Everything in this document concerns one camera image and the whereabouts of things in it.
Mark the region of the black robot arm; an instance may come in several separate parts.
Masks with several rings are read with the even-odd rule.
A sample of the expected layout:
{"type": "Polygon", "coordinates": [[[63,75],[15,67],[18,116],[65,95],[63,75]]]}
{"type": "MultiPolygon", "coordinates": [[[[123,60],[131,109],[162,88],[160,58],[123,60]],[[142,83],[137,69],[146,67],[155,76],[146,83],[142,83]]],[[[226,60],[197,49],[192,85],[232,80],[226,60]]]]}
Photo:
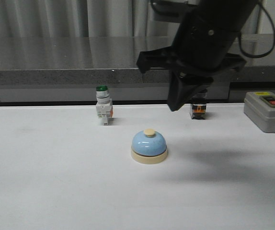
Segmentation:
{"type": "Polygon", "coordinates": [[[255,0],[202,0],[184,14],[171,46],[140,52],[141,73],[169,70],[171,111],[209,87],[215,76],[244,67],[246,61],[229,49],[256,5],[255,0]]]}

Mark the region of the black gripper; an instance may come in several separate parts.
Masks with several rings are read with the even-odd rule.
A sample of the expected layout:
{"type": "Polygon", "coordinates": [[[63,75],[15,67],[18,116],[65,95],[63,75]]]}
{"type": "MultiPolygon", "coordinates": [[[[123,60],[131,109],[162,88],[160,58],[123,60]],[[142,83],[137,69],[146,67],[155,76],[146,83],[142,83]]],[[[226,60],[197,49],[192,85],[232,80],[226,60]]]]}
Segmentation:
{"type": "Polygon", "coordinates": [[[246,61],[229,53],[247,20],[240,9],[193,9],[180,22],[171,46],[140,52],[137,67],[141,73],[151,69],[170,70],[167,105],[172,112],[185,103],[206,104],[212,76],[226,70],[240,71],[246,61]],[[181,78],[183,75],[196,75],[181,78]]]}

